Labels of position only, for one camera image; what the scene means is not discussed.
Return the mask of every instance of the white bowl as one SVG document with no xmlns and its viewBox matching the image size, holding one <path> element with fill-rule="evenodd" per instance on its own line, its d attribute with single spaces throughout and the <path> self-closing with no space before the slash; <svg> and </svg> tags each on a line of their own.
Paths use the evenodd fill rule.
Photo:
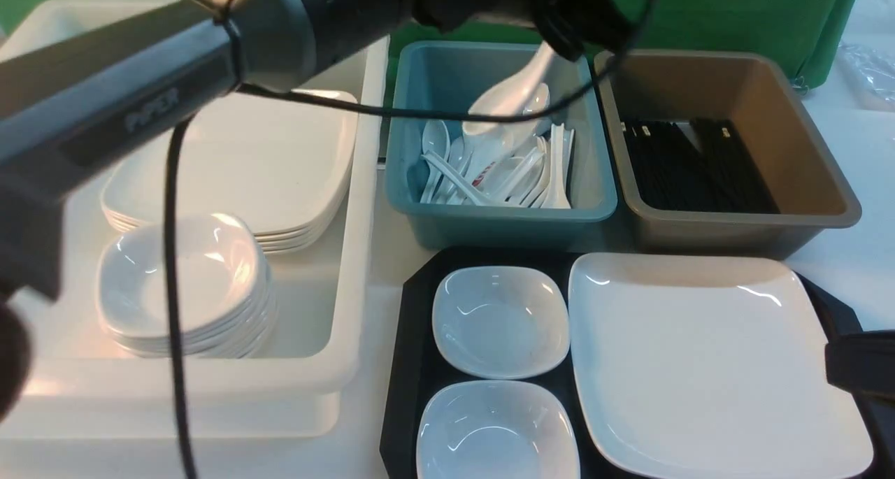
<svg viewBox="0 0 895 479">
<path fill-rule="evenodd" d="M 264 281 L 266 262 L 255 238 L 230 215 L 178 219 L 176 252 L 185 334 L 243 310 L 252 289 Z M 112 242 L 100 259 L 98 282 L 104 329 L 128 338 L 167 335 L 160 224 L 139 227 Z"/>
<path fill-rule="evenodd" d="M 578 479 L 566 409 L 522 381 L 470 381 L 435 394 L 416 440 L 419 479 Z"/>
<path fill-rule="evenodd" d="M 447 275 L 435 293 L 432 331 L 445 360 L 480 378 L 530 378 L 568 355 L 562 293 L 529 268 L 482 266 Z"/>
</svg>

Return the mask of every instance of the white container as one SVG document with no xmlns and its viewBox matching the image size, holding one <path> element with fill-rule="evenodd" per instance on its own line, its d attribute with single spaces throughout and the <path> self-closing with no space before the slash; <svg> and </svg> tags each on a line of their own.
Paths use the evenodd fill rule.
<svg viewBox="0 0 895 479">
<path fill-rule="evenodd" d="M 9 38 L 0 59 L 171 1 L 48 1 Z M 388 48 L 384 38 L 303 87 L 381 104 Z M 348 201 L 313 247 L 269 257 L 281 307 L 271 344 L 250 360 L 187 360 L 196 437 L 314 436 L 335 424 L 339 392 L 359 362 L 379 143 L 380 119 L 361 116 Z M 99 204 L 107 179 L 96 177 L 67 202 L 58 301 L 29 290 L 10 301 L 29 323 L 36 358 L 0 438 L 175 435 L 170 362 L 123 359 L 96 319 L 96 263 L 116 236 Z"/>
</svg>

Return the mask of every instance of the white square plate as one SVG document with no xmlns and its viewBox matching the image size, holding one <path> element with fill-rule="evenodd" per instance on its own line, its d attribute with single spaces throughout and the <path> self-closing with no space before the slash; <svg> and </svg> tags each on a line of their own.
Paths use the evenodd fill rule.
<svg viewBox="0 0 895 479">
<path fill-rule="evenodd" d="M 834 479 L 870 466 L 824 330 L 767 259 L 592 253 L 569 276 L 575 383 L 597 448 L 668 479 Z"/>
<path fill-rule="evenodd" d="M 228 94 L 204 107 L 186 133 L 177 215 L 227 212 L 255 234 L 313 224 L 340 199 L 356 131 L 355 113 Z M 165 133 L 121 163 L 103 190 L 104 208 L 137 224 L 161 222 L 169 139 Z"/>
</svg>

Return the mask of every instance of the black serving tray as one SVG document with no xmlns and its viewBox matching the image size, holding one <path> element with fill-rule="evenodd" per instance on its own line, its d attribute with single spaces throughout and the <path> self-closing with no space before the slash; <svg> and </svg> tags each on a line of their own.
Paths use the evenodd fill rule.
<svg viewBox="0 0 895 479">
<path fill-rule="evenodd" d="M 422 412 L 435 393 L 454 383 L 479 379 L 451 367 L 435 345 L 432 303 L 441 280 L 454 270 L 474 266 L 523 266 L 553 278 L 568 303 L 569 272 L 581 255 L 540 250 L 452 248 L 439 252 L 405 282 L 380 439 L 380 454 L 391 479 L 416 479 L 416 433 Z M 828 338 L 862 331 L 850 307 L 805 278 L 802 281 Z M 549 373 L 525 381 L 545 387 L 565 406 L 578 441 L 582 478 L 640 477 L 613 466 L 591 441 L 578 401 L 572 355 L 566 356 L 566 360 Z M 895 478 L 892 467 L 895 406 L 860 397 L 856 397 L 856 402 L 875 448 L 873 465 L 861 477 Z"/>
</svg>

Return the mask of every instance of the stack of white plates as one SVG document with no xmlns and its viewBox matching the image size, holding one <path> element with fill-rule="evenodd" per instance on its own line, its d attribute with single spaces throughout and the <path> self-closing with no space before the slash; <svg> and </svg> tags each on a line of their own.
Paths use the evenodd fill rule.
<svg viewBox="0 0 895 479">
<path fill-rule="evenodd" d="M 177 280 L 185 355 L 242 358 L 258 351 L 277 322 L 277 298 L 252 233 L 238 218 L 177 220 Z M 122 349 L 169 355 L 160 224 L 123 234 L 99 265 L 99 321 Z"/>
<path fill-rule="evenodd" d="M 311 91 L 354 101 L 341 91 Z M 265 253 L 307 248 L 323 236 L 348 191 L 357 115 L 230 94 L 189 126 L 178 176 L 177 217 L 239 215 Z M 115 170 L 102 208 L 116 230 L 162 220 L 170 133 Z"/>
</svg>

